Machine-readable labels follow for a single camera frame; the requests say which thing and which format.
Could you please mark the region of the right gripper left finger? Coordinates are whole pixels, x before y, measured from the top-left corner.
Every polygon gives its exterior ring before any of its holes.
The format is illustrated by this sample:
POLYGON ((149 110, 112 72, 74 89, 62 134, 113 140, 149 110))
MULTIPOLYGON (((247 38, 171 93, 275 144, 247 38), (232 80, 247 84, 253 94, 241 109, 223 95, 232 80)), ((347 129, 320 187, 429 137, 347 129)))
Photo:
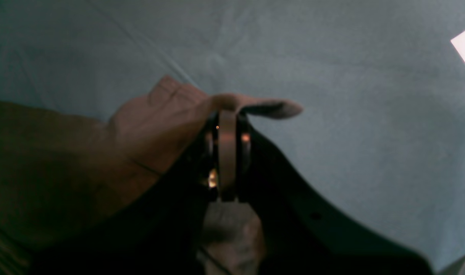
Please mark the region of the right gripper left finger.
POLYGON ((36 254, 30 275, 203 275, 197 260, 210 190, 218 112, 136 201, 109 219, 36 254))

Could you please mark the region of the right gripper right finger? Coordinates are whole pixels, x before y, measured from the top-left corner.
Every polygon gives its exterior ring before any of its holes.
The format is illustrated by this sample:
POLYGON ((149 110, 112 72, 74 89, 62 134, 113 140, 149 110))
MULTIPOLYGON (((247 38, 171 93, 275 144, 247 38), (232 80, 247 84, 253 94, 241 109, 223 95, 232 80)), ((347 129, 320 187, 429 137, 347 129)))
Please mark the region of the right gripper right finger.
POLYGON ((273 142, 238 115, 240 201, 262 222, 260 275, 431 275, 428 261, 323 198, 273 142))

